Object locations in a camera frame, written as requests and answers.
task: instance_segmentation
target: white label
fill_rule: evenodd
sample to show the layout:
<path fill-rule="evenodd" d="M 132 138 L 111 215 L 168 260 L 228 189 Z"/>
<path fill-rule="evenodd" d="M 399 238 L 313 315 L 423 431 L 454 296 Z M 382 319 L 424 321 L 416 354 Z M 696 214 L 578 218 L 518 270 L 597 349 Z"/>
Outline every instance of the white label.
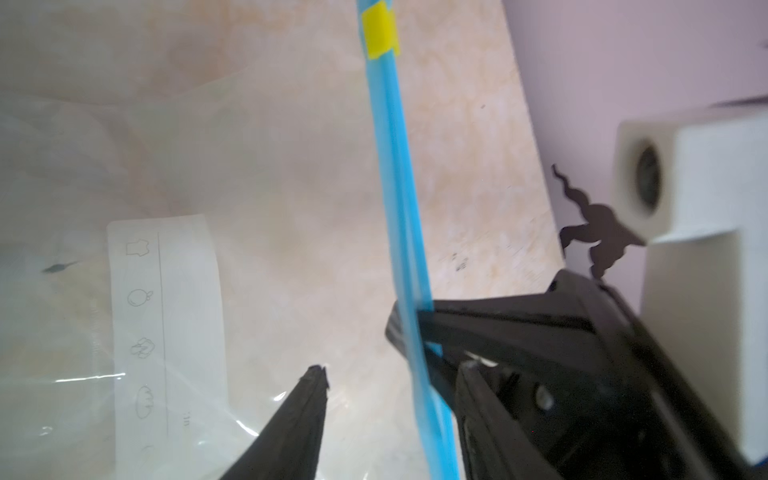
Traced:
<path fill-rule="evenodd" d="M 112 222 L 117 479 L 199 478 L 227 404 L 219 270 L 202 215 Z"/>

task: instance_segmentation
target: yellow tab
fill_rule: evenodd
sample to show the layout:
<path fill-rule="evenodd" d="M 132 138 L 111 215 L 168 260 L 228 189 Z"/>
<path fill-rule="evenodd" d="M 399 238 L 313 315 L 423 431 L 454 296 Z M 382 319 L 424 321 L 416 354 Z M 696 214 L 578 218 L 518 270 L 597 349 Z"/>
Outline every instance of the yellow tab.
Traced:
<path fill-rule="evenodd" d="M 390 50 L 394 50 L 395 55 L 400 55 L 395 12 L 386 7 L 384 0 L 368 7 L 360 18 L 369 59 L 376 60 Z"/>

